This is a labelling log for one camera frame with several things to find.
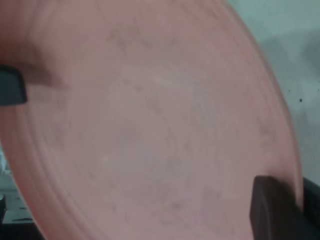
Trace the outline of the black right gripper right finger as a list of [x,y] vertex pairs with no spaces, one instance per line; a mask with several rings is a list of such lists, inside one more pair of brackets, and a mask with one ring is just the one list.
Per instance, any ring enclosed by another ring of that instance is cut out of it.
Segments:
[[250,203],[254,240],[318,240],[320,238],[320,187],[303,179],[303,209],[291,189],[271,176],[256,176]]

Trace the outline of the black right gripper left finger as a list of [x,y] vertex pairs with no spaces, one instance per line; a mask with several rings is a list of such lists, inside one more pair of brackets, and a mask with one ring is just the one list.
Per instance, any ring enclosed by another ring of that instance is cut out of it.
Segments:
[[21,72],[13,66],[0,65],[0,105],[22,105],[27,102],[25,81]]

